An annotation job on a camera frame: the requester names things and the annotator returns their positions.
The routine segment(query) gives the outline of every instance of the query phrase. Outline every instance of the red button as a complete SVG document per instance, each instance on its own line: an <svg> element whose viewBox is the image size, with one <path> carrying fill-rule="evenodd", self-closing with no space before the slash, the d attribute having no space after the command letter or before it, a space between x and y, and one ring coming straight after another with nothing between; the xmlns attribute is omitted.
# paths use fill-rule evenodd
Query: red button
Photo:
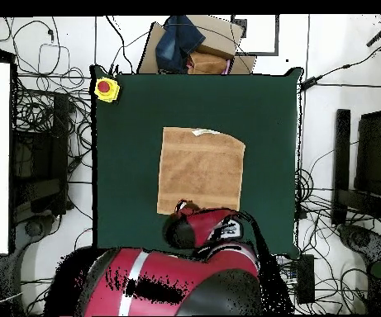
<svg viewBox="0 0 381 317"><path fill-rule="evenodd" d="M110 89L109 84L107 82L99 82L98 90L100 92L108 92Z"/></svg>

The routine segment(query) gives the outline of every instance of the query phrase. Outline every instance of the blue cloth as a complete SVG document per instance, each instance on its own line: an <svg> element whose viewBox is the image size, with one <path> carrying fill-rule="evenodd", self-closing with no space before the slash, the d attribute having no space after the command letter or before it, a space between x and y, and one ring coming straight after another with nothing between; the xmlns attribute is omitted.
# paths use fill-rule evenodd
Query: blue cloth
<svg viewBox="0 0 381 317"><path fill-rule="evenodd" d="M164 24L166 33L156 46L158 69L187 73L187 58L206 39L187 16L171 16Z"/></svg>

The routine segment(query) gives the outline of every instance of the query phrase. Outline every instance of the emergency stop button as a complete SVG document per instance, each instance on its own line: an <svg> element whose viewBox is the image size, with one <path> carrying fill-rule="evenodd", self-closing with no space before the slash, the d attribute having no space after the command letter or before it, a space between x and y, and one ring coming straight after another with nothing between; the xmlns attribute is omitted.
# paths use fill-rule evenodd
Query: emergency stop button
<svg viewBox="0 0 381 317"><path fill-rule="evenodd" d="M118 98L120 86L116 80L109 78L102 78L96 80L96 87L94 93L98 96L99 100L105 102L112 102Z"/></svg>
<svg viewBox="0 0 381 317"><path fill-rule="evenodd" d="M110 87L109 87L109 84L107 83L107 82L100 82L99 84L98 84L98 90L100 91L100 92L108 92L109 91L109 89L110 89Z"/></svg>

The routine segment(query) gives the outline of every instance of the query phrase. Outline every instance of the yellow button housing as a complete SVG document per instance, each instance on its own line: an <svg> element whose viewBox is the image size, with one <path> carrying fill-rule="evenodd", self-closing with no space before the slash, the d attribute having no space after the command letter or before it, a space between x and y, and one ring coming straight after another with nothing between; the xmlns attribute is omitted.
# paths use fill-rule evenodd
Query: yellow button housing
<svg viewBox="0 0 381 317"><path fill-rule="evenodd" d="M100 82L106 82L109 85L108 92L101 92L98 90L98 84ZM109 79L109 78L102 78L102 79L96 80L96 87L94 89L94 93L96 94L96 96L98 96L99 100L102 100L105 102L112 102L117 99L119 92L120 92L120 86L118 85L117 81Z"/></svg>

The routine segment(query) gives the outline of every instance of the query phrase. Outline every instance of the cardboard box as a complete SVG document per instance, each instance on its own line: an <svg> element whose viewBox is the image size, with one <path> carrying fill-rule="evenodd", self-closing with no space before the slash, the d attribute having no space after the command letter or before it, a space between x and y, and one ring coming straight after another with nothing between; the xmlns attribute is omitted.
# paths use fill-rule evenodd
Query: cardboard box
<svg viewBox="0 0 381 317"><path fill-rule="evenodd" d="M243 29L219 18L206 15L188 15L188 19L206 37L203 43L197 48L197 52L204 54L214 54L223 59L234 59L234 63L229 74L249 74L255 65L254 56L235 57L236 44L240 43ZM165 33L165 29L158 23L152 23L145 51L140 60L138 74L158 73L155 49L160 39Z"/></svg>

